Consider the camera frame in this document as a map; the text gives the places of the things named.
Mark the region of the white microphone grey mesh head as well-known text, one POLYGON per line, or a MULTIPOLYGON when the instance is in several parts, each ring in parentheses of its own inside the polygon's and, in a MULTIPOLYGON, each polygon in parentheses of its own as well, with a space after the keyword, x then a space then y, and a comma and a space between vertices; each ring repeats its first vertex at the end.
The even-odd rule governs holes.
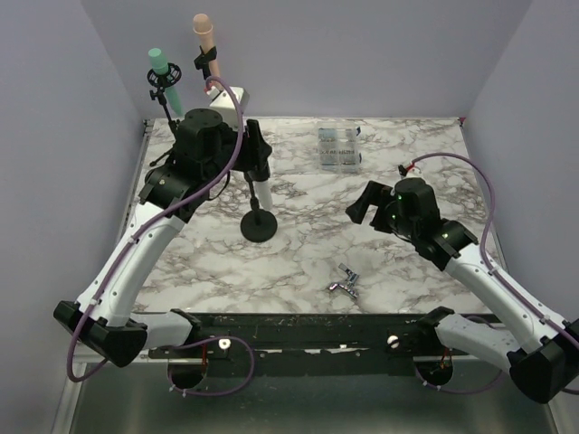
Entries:
POLYGON ((260 207, 270 212, 273 208, 270 180, 254 181, 253 187, 260 207))

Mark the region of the black round-base microphone stand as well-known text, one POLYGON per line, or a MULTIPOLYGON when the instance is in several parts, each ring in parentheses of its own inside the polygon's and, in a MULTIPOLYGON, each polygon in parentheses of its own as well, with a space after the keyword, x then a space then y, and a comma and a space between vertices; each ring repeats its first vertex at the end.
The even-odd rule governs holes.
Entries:
POLYGON ((250 190, 251 209, 242 217, 240 223, 241 233, 247 241, 262 243, 270 240, 276 234, 278 223, 275 215, 271 211, 265 211, 260 207, 254 192, 254 180, 246 173, 244 173, 243 176, 250 190))

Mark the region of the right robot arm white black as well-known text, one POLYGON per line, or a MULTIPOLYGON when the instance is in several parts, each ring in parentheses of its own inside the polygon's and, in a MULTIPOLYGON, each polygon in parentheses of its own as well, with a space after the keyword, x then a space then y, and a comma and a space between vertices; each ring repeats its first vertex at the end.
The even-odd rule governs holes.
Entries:
POLYGON ((376 208, 371 226, 409 241, 436 268, 458 280, 502 323, 477 324, 449 309, 431 314, 416 332, 427 354, 460 350, 507 373, 530 400, 550 402, 578 375, 578 324, 530 295, 490 259, 478 239, 457 221, 441 217, 433 189, 421 178, 388 186, 369 182, 346 209, 359 224, 376 208))

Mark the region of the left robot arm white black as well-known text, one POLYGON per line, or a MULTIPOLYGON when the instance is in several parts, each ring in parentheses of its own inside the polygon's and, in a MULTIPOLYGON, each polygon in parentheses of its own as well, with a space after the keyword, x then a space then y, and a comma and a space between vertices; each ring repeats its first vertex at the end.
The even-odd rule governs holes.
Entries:
POLYGON ((211 189, 237 171, 251 183, 261 212, 271 212, 271 146, 258 120, 234 127, 215 109, 185 114, 163 164, 150 169, 132 219, 90 286, 76 300, 63 300, 54 319, 72 336, 117 367, 132 363, 145 349, 170 346, 194 355, 201 336, 184 314, 134 314, 138 292, 152 268, 195 211, 210 201, 211 189))

